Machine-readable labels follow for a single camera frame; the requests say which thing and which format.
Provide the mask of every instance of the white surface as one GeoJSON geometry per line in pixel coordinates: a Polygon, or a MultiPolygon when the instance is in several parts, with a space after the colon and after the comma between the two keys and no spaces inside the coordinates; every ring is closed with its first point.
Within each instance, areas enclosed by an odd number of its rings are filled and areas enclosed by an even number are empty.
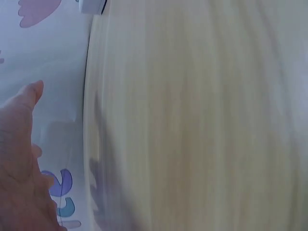
{"type": "Polygon", "coordinates": [[[106,0],[79,0],[82,13],[102,14],[106,0]]]}
{"type": "Polygon", "coordinates": [[[79,13],[75,0],[66,0],[41,22],[21,28],[19,9],[18,0],[0,0],[0,61],[4,58],[0,64],[0,103],[24,84],[44,81],[43,97],[34,110],[32,139],[43,149],[40,168],[53,172],[60,182],[61,169],[72,173],[72,190],[54,199],[64,207],[65,198],[71,197],[76,210],[62,220],[80,220],[81,227],[73,230],[89,230],[84,200],[82,110],[91,17],[79,13]]]}

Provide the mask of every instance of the human skin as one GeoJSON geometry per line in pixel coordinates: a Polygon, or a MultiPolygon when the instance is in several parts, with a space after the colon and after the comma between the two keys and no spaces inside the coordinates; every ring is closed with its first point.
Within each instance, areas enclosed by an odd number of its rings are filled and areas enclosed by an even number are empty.
{"type": "Polygon", "coordinates": [[[42,150],[31,142],[32,112],[43,94],[38,81],[0,108],[0,231],[65,231],[49,195],[53,179],[42,175],[42,150]]]}

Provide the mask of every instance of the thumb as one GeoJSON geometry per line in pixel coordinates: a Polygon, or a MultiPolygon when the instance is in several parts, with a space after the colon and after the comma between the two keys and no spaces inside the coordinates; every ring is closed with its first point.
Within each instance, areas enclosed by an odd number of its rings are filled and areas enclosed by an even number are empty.
{"type": "Polygon", "coordinates": [[[33,111],[43,94],[43,89],[44,83],[42,80],[28,84],[22,87],[14,97],[10,98],[5,106],[23,105],[33,111]]]}

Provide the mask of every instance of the purple shape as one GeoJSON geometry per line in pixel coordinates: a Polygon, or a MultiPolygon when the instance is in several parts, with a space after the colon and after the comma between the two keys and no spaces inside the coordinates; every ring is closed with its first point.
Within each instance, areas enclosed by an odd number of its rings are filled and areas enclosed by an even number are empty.
{"type": "Polygon", "coordinates": [[[81,222],[79,220],[68,220],[59,222],[60,225],[66,227],[68,230],[76,229],[81,226],[81,222]]]}
{"type": "Polygon", "coordinates": [[[62,169],[61,171],[62,176],[62,184],[58,181],[57,177],[49,171],[42,171],[42,174],[52,176],[54,178],[54,185],[49,189],[49,193],[51,196],[61,197],[66,194],[72,189],[73,187],[73,178],[72,174],[67,169],[62,169]]]}
{"type": "Polygon", "coordinates": [[[61,0],[20,0],[18,15],[23,17],[21,28],[28,28],[43,21],[61,4],[61,0]]]}

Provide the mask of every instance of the finger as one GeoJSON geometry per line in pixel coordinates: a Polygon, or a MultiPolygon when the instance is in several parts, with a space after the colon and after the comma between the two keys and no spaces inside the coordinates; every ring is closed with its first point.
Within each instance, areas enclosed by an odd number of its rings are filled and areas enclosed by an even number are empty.
{"type": "Polygon", "coordinates": [[[36,144],[32,144],[32,154],[35,158],[39,158],[42,156],[42,149],[40,147],[38,147],[36,144]]]}
{"type": "Polygon", "coordinates": [[[67,228],[64,226],[60,226],[59,231],[67,231],[67,228]]]}
{"type": "Polygon", "coordinates": [[[57,209],[57,207],[58,207],[57,203],[54,200],[52,200],[52,203],[53,203],[54,209],[57,209]]]}
{"type": "Polygon", "coordinates": [[[34,106],[43,94],[43,89],[44,83],[42,80],[28,84],[22,87],[12,99],[8,100],[7,104],[21,104],[33,111],[34,106]]]}
{"type": "Polygon", "coordinates": [[[47,182],[48,188],[50,189],[54,185],[54,178],[45,174],[43,174],[43,178],[47,182]]]}

